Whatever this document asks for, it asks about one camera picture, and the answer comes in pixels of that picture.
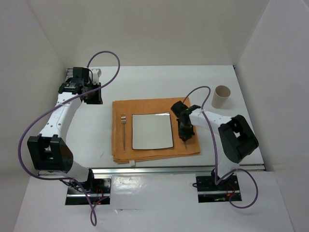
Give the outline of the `silver fork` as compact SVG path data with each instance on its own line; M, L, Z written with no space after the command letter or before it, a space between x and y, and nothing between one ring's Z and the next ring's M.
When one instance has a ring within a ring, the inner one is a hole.
M121 123L123 126L123 151L126 151L126 115L121 114Z

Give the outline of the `white square plate black rim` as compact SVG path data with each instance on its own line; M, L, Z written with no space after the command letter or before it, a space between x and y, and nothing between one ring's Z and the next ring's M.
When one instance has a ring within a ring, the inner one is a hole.
M174 147L170 113L134 114L132 148L158 150Z

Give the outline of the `orange cloth placemat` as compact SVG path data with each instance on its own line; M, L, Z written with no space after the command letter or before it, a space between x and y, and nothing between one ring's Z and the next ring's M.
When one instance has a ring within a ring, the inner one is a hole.
M176 116L171 111L171 106L183 101L183 98L141 99L114 101L112 103L112 155L113 161L124 164L134 161L149 161L196 155L201 152L197 135L187 142L178 137ZM132 116L134 114L170 113L174 147L158 150L134 150L132 148ZM121 114L126 115L126 151L123 151L123 126Z

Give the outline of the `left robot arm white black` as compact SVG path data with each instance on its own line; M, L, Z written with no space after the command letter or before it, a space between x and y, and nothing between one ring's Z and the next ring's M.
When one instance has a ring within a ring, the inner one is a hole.
M68 129L81 103L102 104L101 91L81 97L80 94L101 86L100 69L74 67L68 69L66 80L58 89L57 109L53 111L37 136L27 140L27 146L38 171L57 172L79 181L78 187L85 193L96 187L94 174L74 161L73 153L66 145Z

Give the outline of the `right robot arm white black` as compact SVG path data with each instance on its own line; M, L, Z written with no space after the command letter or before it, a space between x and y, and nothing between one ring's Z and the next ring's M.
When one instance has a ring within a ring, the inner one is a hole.
M259 146L258 140L242 115L222 116L202 109L186 106L178 101L171 107L177 118L178 136L186 142L193 138L194 126L209 129L215 150L215 168L211 172L211 185L222 189L239 168L239 163Z

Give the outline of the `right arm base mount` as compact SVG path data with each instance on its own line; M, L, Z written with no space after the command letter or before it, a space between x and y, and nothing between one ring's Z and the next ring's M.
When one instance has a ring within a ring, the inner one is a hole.
M227 180L215 185L212 176L197 176L192 184L197 189L199 203L218 203L232 201L242 201L237 176L231 175Z

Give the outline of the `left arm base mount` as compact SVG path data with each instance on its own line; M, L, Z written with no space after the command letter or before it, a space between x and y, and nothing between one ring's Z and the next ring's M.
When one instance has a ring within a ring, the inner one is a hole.
M82 189L73 181L61 182L66 185L67 195L65 205L87 205L88 201ZM92 204L108 205L110 204L111 178L93 179L91 185L82 183Z

